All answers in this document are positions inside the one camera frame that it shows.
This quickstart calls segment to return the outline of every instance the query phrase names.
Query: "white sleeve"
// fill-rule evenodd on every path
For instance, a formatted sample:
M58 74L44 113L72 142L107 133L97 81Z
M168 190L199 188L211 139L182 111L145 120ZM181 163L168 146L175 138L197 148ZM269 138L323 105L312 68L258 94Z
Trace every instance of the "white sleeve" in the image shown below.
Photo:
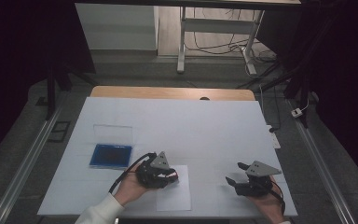
M76 224L112 224L123 210L124 207L108 193L99 204L86 209L77 219Z

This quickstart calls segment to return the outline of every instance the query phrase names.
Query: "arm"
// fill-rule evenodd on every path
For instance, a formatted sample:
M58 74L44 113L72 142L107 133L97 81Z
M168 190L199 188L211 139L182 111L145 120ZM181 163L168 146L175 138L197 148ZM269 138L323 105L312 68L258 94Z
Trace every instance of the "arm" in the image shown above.
M271 181L275 182L274 177L270 177ZM276 185L273 185L272 190L281 194L281 191ZM271 224L290 224L289 221L285 221L281 204L274 196L267 194L262 197L248 197L252 203L258 208L258 210L266 217Z
M86 209L76 221L76 224L111 224L115 218L124 210L127 203L137 200L144 193L149 191L141 186L134 173L128 173L127 176L121 181L117 193L113 196L108 195L97 205L91 206Z

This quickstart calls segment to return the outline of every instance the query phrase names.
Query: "white wall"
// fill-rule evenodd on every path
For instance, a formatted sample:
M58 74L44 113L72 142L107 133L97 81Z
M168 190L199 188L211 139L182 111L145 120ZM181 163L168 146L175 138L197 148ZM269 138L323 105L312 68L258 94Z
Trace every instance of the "white wall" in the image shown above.
M158 47L158 7L76 4L89 49Z

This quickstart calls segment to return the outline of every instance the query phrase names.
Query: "white tabletop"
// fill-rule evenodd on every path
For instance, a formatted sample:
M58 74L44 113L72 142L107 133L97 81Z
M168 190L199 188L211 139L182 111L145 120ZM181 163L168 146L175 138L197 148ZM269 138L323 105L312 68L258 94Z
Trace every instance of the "white tabletop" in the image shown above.
M95 124L132 127L131 162L147 152L165 151L170 165L188 169L190 211L158 212L157 192L149 191L121 217L258 217L253 204L237 196L225 176L246 181L239 161L257 160L282 169L258 102L89 97L38 215L79 215L102 200L121 174L89 167ZM296 216L284 176L274 177L284 194L285 214Z

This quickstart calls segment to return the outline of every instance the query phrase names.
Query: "white desk leg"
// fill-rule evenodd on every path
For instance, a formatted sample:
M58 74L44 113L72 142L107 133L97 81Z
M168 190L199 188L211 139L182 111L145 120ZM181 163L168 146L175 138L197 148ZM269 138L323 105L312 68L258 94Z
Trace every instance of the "white desk leg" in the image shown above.
M252 57L250 55L250 52L251 52L252 45L253 45L254 40L255 40L255 35L257 34L258 26L260 25L261 18L263 17L264 11L256 11L255 13L257 14L257 16L255 18L255 23L254 23L254 25L252 27L252 31L249 34L248 44L246 45L246 48L241 49L243 58L245 59L246 66L247 66L248 71L249 71L249 75L251 75L251 76L256 75L257 72L255 71L254 64L251 62Z
M177 73L185 72L185 26L186 26L186 8L182 7L182 19L180 21L180 43L178 54Z

